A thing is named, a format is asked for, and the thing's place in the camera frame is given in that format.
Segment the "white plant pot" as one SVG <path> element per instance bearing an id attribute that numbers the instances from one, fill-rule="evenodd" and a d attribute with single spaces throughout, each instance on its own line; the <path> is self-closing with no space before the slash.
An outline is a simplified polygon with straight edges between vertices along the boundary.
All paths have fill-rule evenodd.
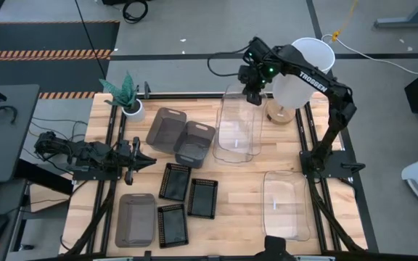
<path id="1" fill-rule="evenodd" d="M 134 102 L 132 108 L 122 108 L 122 113 L 129 122 L 141 122 L 145 119 L 145 108 L 140 99 Z"/>

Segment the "green potted plant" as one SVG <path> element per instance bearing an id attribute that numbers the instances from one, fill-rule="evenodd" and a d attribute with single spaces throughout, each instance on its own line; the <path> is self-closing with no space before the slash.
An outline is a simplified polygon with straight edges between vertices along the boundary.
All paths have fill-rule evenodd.
<path id="1" fill-rule="evenodd" d="M 113 97 L 112 100 L 105 100 L 105 103 L 124 109 L 131 109 L 136 103 L 138 88 L 134 85 L 133 78 L 129 72 L 126 72 L 121 88 L 114 86 L 107 80 L 99 79 L 99 82 Z"/>

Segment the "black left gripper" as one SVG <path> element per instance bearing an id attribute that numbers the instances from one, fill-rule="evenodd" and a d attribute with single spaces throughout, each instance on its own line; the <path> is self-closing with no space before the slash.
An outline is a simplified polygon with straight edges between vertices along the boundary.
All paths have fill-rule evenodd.
<path id="1" fill-rule="evenodd" d="M 126 185 L 131 185 L 133 183 L 133 171 L 134 166 L 136 164 L 136 155 L 137 149 L 140 147 L 140 140 L 139 137 L 134 137 L 131 145 L 129 141 L 122 140 L 118 142 L 118 147 L 116 149 L 118 158 L 117 164 L 120 168 L 126 168 L 126 174 L 124 181 Z M 139 169 L 143 169 L 145 167 L 149 167 L 154 165 L 157 160 L 155 158 L 149 157 L 142 152 L 139 152 Z"/>

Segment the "black hazard striped floor mat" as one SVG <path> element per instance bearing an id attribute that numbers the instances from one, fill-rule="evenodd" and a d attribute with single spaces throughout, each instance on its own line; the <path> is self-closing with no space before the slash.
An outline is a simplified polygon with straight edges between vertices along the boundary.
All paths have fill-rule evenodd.
<path id="1" fill-rule="evenodd" d="M 41 99 L 101 93 L 117 20 L 0 22 L 0 86 L 36 84 Z"/>

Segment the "grey side desk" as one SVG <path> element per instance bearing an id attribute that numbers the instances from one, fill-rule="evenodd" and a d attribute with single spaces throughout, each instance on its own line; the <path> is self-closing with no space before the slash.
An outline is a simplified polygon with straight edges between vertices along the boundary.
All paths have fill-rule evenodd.
<path id="1" fill-rule="evenodd" d="M 0 183 L 15 173 L 39 91 L 35 84 L 0 86 L 7 97 L 0 101 Z"/>

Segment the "grey metal table leg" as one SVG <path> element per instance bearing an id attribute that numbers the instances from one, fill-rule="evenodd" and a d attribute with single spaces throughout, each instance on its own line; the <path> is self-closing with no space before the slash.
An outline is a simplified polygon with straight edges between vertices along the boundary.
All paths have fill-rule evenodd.
<path id="1" fill-rule="evenodd" d="M 379 18 L 374 21 L 375 28 L 418 28 L 418 6 L 406 17 Z"/>

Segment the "round wooden lamp base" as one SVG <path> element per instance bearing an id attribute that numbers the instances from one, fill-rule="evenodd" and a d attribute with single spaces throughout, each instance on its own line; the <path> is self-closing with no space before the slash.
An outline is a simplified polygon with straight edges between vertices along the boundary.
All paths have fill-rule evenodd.
<path id="1" fill-rule="evenodd" d="M 295 117 L 295 109 L 286 109 L 272 99 L 266 105 L 266 116 L 275 125 L 286 125 Z"/>

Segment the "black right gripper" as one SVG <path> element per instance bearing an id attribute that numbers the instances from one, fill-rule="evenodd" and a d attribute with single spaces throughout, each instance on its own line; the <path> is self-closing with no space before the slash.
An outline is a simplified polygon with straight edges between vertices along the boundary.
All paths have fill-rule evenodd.
<path id="1" fill-rule="evenodd" d="M 267 66 L 264 63 L 254 65 L 241 65 L 238 71 L 238 80 L 245 86 L 247 102 L 255 105 L 262 104 L 260 90 L 265 88 L 265 72 Z"/>

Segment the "grey translucent plastic bin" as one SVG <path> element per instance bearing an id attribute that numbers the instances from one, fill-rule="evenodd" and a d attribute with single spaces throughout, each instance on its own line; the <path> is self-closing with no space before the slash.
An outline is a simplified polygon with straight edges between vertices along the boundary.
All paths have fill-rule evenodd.
<path id="1" fill-rule="evenodd" d="M 155 115 L 146 142 L 153 149 L 167 154 L 174 153 L 177 142 L 187 121 L 187 114 L 182 111 L 161 107 Z"/>
<path id="2" fill-rule="evenodd" d="M 173 150 L 175 161 L 191 168 L 201 168 L 208 153 L 216 129 L 195 121 L 186 122 Z"/>
<path id="3" fill-rule="evenodd" d="M 115 245 L 148 247 L 155 237 L 156 201 L 152 194 L 124 194 L 119 201 Z"/>

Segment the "black mesh plastic basket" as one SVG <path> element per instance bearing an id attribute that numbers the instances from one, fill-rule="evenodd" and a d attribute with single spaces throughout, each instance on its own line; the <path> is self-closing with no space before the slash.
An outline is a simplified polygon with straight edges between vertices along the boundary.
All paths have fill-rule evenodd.
<path id="1" fill-rule="evenodd" d="M 218 181 L 193 178 L 191 182 L 188 216 L 213 220 L 216 216 Z"/>
<path id="2" fill-rule="evenodd" d="M 189 243 L 187 219 L 183 204 L 171 204 L 157 209 L 159 247 L 179 247 Z"/>
<path id="3" fill-rule="evenodd" d="M 192 169 L 185 165 L 167 163 L 158 197 L 183 202 L 185 200 Z"/>

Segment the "black aluminium table frame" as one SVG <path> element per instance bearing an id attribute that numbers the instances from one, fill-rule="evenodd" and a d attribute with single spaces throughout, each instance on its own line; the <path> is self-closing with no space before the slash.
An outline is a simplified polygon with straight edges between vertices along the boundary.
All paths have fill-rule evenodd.
<path id="1" fill-rule="evenodd" d="M 134 174 L 134 183 L 127 186 L 123 179 L 118 181 L 115 191 L 114 208 L 111 215 L 110 232 L 107 242 L 107 257 L 143 256 L 150 250 L 153 257 L 164 256 L 248 256 L 264 249 L 264 233 L 261 222 L 261 186 L 263 176 L 268 171 L 285 170 L 295 177 L 301 175 L 299 151 L 300 134 L 296 120 L 287 125 L 275 125 L 264 120 L 262 130 L 261 153 L 252 161 L 243 164 L 217 162 L 212 155 L 212 147 L 199 170 L 193 170 L 191 178 L 217 180 L 218 202 L 214 220 L 187 218 L 189 244 L 161 249 L 158 232 L 149 247 L 118 248 L 115 245 L 118 207 L 123 194 L 150 193 L 156 197 L 157 205 L 176 204 L 158 199 L 163 171 L 167 162 L 175 162 L 173 155 L 153 150 L 144 141 L 152 121 L 160 107 L 168 107 L 185 112 L 187 119 L 215 126 L 216 112 L 221 104 L 222 93 L 157 93 L 150 94 L 150 99 L 143 101 L 146 110 L 145 120 L 140 123 L 126 123 L 125 139 L 139 136 L 144 154 L 157 158 L 157 163 Z M 87 141 L 105 141 L 110 123 L 112 107 L 104 100 L 109 94 L 95 94 L 90 111 L 89 125 L 86 130 Z M 316 136 L 321 140 L 327 129 L 327 98 L 316 92 L 312 96 L 311 109 L 300 109 L 308 149 L 312 147 L 312 134 L 309 128 L 308 111 L 314 121 Z M 89 181 L 82 186 L 70 200 L 62 243 L 72 248 L 91 222 L 99 181 Z M 378 251 L 372 225 L 362 225 L 368 218 L 368 210 L 362 207 L 363 192 L 354 191 L 351 186 L 335 178 L 328 178 L 327 184 L 332 201 L 332 208 L 338 222 L 356 244 L 364 249 Z M 307 241 L 288 241 L 287 251 L 293 254 L 320 254 L 311 198 L 306 185 L 306 199 L 310 239 Z"/>

